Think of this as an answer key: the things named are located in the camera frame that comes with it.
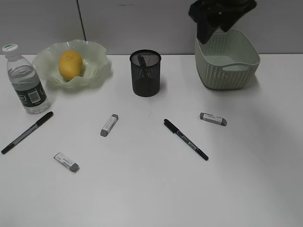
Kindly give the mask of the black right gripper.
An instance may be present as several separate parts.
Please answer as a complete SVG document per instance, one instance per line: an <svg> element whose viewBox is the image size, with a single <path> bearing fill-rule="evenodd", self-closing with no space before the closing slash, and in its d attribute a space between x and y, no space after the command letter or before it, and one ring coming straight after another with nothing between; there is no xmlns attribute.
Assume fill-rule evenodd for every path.
<svg viewBox="0 0 303 227"><path fill-rule="evenodd" d="M256 6L254 0L197 0L191 4L188 14L198 23L198 40L206 44L219 27L227 32Z"/></svg>

